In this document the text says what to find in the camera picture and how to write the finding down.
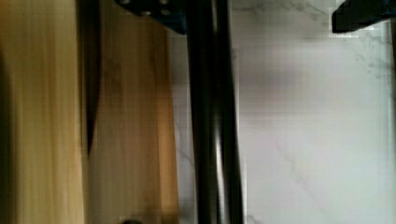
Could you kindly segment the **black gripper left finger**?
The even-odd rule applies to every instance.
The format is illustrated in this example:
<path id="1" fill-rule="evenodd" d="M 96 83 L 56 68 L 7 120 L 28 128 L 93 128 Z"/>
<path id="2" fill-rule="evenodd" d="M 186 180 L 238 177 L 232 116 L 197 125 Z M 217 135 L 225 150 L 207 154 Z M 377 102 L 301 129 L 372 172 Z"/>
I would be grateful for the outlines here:
<path id="1" fill-rule="evenodd" d="M 114 0 L 120 7 L 136 16 L 149 16 L 166 28 L 187 33 L 186 0 Z"/>

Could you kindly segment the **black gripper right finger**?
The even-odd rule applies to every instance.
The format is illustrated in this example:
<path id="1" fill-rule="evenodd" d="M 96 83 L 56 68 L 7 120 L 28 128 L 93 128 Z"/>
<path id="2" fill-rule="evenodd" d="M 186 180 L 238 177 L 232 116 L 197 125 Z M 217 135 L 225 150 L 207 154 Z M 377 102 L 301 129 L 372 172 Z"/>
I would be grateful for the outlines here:
<path id="1" fill-rule="evenodd" d="M 396 0 L 345 0 L 332 14 L 332 32 L 355 32 L 395 15 Z"/>

